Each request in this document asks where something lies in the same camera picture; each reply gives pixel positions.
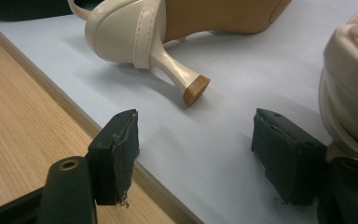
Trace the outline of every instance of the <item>heel tip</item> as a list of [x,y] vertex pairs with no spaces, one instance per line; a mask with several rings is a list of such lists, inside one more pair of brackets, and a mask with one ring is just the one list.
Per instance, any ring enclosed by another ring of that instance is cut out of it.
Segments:
[[199,99],[202,93],[205,91],[211,80],[205,76],[199,75],[185,90],[183,99],[187,107],[190,107],[194,102]]

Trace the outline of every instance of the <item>wood grain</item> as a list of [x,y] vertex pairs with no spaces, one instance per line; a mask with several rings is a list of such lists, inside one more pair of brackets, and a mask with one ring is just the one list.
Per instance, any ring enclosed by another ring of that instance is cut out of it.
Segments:
[[[84,156],[100,129],[0,34],[0,205],[42,187],[55,161]],[[197,220],[139,164],[129,203],[98,207],[99,223]]]

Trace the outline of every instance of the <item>shoe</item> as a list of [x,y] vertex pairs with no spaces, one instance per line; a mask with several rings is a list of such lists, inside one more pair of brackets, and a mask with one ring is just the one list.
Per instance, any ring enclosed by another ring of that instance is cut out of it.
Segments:
[[173,59],[162,44],[196,32],[220,30],[258,33],[283,12],[291,0],[105,0],[92,11],[69,6],[86,20],[86,39],[102,59],[156,66],[165,72],[187,106],[205,91],[210,79]]
[[358,13],[335,30],[324,50],[319,105],[335,145],[358,159]]

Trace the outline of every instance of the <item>white surface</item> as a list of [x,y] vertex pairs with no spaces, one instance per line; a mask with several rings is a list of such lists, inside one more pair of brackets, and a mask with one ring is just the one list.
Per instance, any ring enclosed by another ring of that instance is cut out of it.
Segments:
[[167,51],[212,81],[186,108],[158,69],[102,61],[71,15],[0,22],[0,31],[101,126],[139,111],[138,161],[206,223],[317,223],[315,207],[282,205],[252,153],[255,110],[285,115],[327,144],[319,115],[323,50],[358,0],[294,0],[258,35],[202,33]]

